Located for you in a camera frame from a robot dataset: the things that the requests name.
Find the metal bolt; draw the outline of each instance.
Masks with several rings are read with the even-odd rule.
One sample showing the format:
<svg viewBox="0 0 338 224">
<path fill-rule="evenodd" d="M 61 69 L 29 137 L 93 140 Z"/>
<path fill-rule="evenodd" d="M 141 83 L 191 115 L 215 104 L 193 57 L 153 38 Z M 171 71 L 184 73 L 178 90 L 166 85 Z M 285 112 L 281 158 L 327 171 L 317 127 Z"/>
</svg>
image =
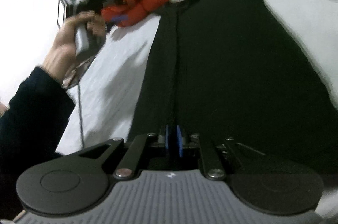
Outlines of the metal bolt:
<svg viewBox="0 0 338 224">
<path fill-rule="evenodd" d="M 211 178 L 220 178 L 224 175 L 224 171 L 219 168 L 213 168 L 208 172 L 208 176 Z"/>
<path fill-rule="evenodd" d="M 132 170 L 129 168 L 119 168 L 118 170 L 116 170 L 115 174 L 118 177 L 128 177 L 132 174 Z"/>
</svg>

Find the black shirt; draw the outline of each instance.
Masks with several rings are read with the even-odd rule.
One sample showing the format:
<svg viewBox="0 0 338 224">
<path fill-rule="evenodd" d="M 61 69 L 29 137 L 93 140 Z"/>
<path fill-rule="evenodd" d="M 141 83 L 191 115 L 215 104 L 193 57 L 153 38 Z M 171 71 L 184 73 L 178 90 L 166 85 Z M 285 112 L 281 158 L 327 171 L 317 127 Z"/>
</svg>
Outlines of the black shirt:
<svg viewBox="0 0 338 224">
<path fill-rule="evenodd" d="M 174 123 L 338 172 L 338 114 L 297 38 L 264 0 L 168 5 L 128 139 Z"/>
<path fill-rule="evenodd" d="M 22 206 L 16 180 L 29 167 L 54 159 L 74 109 L 61 85 L 36 67 L 0 118 L 0 218 L 13 219 Z"/>
</svg>

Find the dark sleeve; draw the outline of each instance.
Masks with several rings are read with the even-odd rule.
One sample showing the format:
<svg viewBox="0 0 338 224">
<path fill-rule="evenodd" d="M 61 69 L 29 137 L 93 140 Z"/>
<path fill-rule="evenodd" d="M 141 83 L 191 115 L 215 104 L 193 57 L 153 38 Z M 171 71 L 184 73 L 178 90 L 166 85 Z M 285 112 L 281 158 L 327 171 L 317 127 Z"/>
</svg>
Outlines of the dark sleeve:
<svg viewBox="0 0 338 224">
<path fill-rule="evenodd" d="M 61 85 L 39 67 L 20 84 L 0 118 L 1 206 L 15 195 L 16 179 L 24 170 L 57 156 L 73 109 Z"/>
</svg>

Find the human hand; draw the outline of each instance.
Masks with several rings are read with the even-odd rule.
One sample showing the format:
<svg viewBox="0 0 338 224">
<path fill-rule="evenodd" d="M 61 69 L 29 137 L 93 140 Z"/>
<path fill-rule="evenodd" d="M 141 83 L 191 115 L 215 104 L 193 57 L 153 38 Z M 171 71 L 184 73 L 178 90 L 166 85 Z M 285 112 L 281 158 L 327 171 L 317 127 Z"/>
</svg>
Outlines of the human hand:
<svg viewBox="0 0 338 224">
<path fill-rule="evenodd" d="M 53 46 L 45 58 L 42 68 L 60 84 L 67 71 L 76 63 L 76 28 L 87 22 L 87 30 L 96 36 L 105 36 L 104 19 L 93 11 L 81 12 L 65 20 L 57 33 Z"/>
</svg>

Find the wire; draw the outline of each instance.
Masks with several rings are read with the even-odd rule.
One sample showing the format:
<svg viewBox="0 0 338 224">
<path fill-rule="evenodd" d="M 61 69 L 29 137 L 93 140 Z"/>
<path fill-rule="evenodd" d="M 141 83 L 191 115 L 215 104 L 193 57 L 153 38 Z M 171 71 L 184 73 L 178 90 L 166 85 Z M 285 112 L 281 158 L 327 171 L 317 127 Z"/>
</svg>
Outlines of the wire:
<svg viewBox="0 0 338 224">
<path fill-rule="evenodd" d="M 80 82 L 77 82 L 77 98 L 79 105 L 79 122 L 80 122 L 80 138 L 81 138 L 81 149 L 85 148 L 85 138 L 83 135 L 83 121 L 82 121 L 82 103 L 81 103 L 81 88 Z"/>
</svg>

